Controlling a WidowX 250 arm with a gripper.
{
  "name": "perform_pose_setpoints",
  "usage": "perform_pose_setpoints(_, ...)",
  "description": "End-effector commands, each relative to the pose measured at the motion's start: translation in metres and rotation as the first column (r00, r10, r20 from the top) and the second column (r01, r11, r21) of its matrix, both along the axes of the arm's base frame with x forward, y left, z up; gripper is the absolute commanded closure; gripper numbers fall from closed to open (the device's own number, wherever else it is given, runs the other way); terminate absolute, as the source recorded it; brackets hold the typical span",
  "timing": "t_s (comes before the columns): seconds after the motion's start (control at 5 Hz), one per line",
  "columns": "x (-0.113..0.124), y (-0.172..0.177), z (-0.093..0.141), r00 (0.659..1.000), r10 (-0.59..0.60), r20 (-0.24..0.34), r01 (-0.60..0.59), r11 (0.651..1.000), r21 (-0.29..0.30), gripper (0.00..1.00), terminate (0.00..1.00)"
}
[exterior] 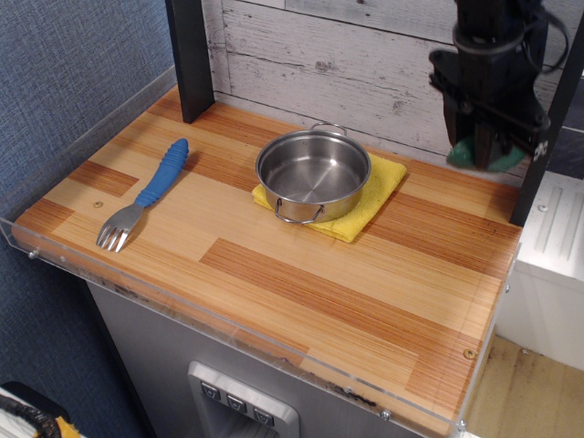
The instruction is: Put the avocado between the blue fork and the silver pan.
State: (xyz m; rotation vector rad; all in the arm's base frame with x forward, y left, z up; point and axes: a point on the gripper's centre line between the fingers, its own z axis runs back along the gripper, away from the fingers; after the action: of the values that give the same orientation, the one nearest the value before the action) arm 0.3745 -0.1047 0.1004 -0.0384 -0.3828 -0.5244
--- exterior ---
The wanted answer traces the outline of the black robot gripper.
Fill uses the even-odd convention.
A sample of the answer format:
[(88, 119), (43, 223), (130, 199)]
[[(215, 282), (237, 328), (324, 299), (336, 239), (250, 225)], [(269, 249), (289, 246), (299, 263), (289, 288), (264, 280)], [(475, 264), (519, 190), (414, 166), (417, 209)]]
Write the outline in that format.
[(474, 165), (506, 172), (518, 165), (518, 148), (534, 160), (548, 151), (551, 120), (538, 100), (537, 72), (523, 48), (496, 54), (434, 50), (431, 85), (443, 95), (443, 117), (455, 146), (474, 136)]

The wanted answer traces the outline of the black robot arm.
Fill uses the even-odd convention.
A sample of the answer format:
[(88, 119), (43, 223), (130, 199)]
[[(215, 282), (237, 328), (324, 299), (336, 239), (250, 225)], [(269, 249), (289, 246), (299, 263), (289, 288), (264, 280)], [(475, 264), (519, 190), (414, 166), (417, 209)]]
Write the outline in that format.
[(430, 56), (452, 149), (447, 162), (506, 172), (547, 147), (550, 118), (535, 93), (548, 40), (538, 1), (459, 1), (455, 49)]

